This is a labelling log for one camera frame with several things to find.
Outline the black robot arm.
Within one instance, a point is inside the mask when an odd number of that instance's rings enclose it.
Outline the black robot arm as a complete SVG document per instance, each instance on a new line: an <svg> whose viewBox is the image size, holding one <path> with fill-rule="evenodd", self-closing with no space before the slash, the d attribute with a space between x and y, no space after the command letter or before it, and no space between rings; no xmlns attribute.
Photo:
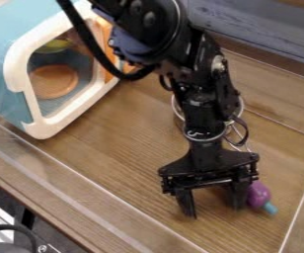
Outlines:
<svg viewBox="0 0 304 253"><path fill-rule="evenodd" d="M132 64L151 66L169 83L184 117L186 154L157 169L160 187L194 217L192 191L223 185L231 206L246 205L256 179L258 155L223 147L227 122L239 117L240 93L234 88L220 47L187 18L179 0L88 0L93 12L113 26L111 47Z"/></svg>

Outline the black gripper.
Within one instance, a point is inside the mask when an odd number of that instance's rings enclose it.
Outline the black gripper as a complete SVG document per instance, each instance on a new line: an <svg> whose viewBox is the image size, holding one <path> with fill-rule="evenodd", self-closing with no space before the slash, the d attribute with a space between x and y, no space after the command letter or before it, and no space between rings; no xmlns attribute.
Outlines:
<svg viewBox="0 0 304 253"><path fill-rule="evenodd" d="M234 210L247 201L248 186L256 177L258 154L226 149L222 138L186 136L186 154L157 169L160 189L175 195L183 214L195 218L195 205L190 190L228 184L228 198Z"/></svg>

